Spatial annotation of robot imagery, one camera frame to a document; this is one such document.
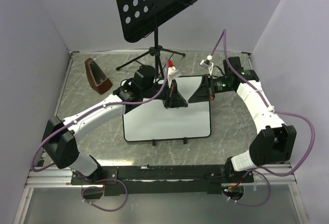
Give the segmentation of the white rectangular whiteboard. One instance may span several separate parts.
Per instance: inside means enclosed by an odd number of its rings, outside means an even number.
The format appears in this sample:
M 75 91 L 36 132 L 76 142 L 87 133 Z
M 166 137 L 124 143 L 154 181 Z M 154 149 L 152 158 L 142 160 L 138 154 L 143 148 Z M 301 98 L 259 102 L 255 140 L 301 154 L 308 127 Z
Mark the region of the white rectangular whiteboard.
M 210 102 L 169 108 L 161 100 L 143 104 L 123 115 L 127 142 L 203 138 L 211 135 Z

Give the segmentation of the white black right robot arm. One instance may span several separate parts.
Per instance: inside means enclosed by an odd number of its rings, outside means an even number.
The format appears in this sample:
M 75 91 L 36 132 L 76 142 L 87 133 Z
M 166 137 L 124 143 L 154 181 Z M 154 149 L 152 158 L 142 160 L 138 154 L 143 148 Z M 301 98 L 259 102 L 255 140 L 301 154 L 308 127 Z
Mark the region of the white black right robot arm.
M 249 149 L 229 157 L 224 175 L 236 182 L 244 171 L 266 164 L 283 163 L 291 158 L 297 131 L 266 105 L 267 99 L 261 82 L 254 70 L 245 70 L 239 57 L 223 60 L 224 76 L 215 78 L 203 75 L 198 89 L 189 98 L 189 103 L 212 101 L 218 93 L 235 91 L 244 101 L 257 129 L 257 136 Z

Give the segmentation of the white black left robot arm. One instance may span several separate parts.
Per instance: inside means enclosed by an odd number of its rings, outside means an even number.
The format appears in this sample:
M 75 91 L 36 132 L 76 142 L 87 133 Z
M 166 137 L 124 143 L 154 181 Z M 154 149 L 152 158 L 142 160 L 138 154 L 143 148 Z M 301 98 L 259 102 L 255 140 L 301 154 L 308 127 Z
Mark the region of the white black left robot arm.
M 149 101 L 161 100 L 165 108 L 187 107 L 188 102 L 178 91 L 176 78 L 180 76 L 180 70 L 169 64 L 165 78 L 157 81 L 154 67 L 141 66 L 102 102 L 63 120 L 57 116 L 49 119 L 43 149 L 59 169 L 68 167 L 82 174 L 88 183 L 99 182 L 103 176 L 101 165 L 78 150 L 78 141 L 110 119 Z

